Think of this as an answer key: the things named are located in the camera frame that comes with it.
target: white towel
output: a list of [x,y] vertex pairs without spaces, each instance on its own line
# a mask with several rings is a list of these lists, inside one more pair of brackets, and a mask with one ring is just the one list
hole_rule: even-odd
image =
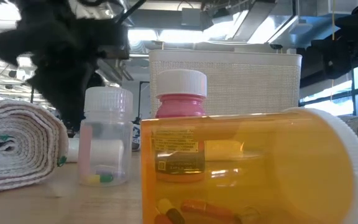
[[38,183],[65,162],[66,128],[49,111],[0,101],[0,190]]

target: barcode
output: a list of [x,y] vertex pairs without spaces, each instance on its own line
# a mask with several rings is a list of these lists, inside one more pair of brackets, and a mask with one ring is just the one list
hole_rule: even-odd
[[158,170],[165,170],[165,161],[158,162]]

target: white container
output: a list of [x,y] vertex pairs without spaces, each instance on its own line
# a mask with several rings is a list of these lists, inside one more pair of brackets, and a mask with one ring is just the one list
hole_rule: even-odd
[[208,115],[278,113],[297,107],[300,55],[237,52],[154,50],[150,52],[152,116],[160,106],[157,75],[165,70],[189,69],[208,79]]
[[81,184],[112,186],[128,180],[132,153],[132,93],[92,87],[85,96],[78,175]]

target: wooden table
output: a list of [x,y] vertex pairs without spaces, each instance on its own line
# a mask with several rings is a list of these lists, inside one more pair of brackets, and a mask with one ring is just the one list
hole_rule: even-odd
[[76,164],[59,168],[48,182],[0,192],[0,224],[140,224],[140,156],[131,180],[117,187],[77,184]]

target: white mesh basket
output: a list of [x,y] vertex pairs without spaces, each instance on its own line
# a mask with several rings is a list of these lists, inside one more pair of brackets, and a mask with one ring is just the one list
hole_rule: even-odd
[[155,50],[150,52],[152,116],[157,75],[169,69],[192,69],[208,78],[208,115],[274,113],[298,106],[301,56],[235,52]]

